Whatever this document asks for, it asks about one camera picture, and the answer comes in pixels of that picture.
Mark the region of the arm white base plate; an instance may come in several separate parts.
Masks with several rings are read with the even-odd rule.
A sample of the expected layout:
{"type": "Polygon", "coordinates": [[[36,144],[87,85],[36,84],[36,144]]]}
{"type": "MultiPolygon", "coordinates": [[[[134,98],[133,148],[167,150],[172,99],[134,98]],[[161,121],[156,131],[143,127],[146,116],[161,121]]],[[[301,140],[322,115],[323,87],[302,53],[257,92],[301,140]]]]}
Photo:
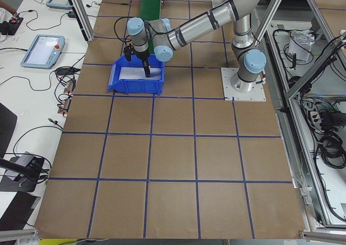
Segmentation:
{"type": "Polygon", "coordinates": [[[244,82],[238,77],[238,68],[221,68],[224,99],[236,102],[265,102],[265,92],[260,75],[254,82],[244,82]]]}

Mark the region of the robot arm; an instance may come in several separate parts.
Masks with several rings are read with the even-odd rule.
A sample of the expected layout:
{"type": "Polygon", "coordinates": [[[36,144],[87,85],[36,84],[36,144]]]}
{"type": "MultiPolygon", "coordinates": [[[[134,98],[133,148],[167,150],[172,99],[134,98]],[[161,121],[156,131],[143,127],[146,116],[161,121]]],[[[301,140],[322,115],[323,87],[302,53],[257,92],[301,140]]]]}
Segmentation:
{"type": "Polygon", "coordinates": [[[132,55],[136,55],[142,62],[146,76],[149,76],[149,40],[153,42],[156,58],[167,62],[172,59],[175,50],[233,22],[234,37],[231,46],[239,69],[232,76],[231,85],[238,92],[248,93],[256,85],[267,62],[264,53],[256,48],[255,36],[252,34],[251,12],[258,2],[259,0],[224,0],[220,5],[174,29],[166,18],[146,21],[133,17],[127,22],[131,44],[124,49],[125,58],[130,61],[132,55]]]}

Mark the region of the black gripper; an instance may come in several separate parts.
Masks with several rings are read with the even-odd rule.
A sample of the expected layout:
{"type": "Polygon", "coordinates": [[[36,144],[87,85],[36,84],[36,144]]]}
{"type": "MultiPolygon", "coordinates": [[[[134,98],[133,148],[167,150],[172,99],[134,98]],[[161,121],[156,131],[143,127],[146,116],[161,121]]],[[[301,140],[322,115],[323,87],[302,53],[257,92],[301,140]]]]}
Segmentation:
{"type": "Polygon", "coordinates": [[[150,65],[148,62],[149,50],[145,50],[142,52],[135,51],[135,55],[137,56],[138,59],[142,61],[145,76],[150,77],[150,65]]]}

